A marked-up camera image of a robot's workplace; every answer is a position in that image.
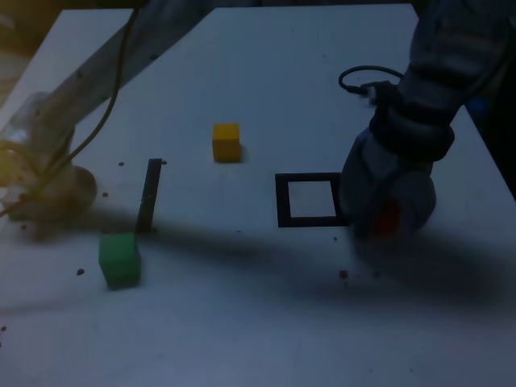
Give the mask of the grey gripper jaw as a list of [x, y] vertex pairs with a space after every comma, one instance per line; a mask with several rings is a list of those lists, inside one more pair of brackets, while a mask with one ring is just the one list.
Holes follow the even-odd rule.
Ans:
[[340, 208], [355, 237], [387, 237], [389, 166], [397, 157], [384, 149], [371, 131], [355, 139], [340, 178]]
[[436, 206], [431, 179], [433, 164], [395, 160], [389, 166], [387, 235], [408, 235], [421, 229]]

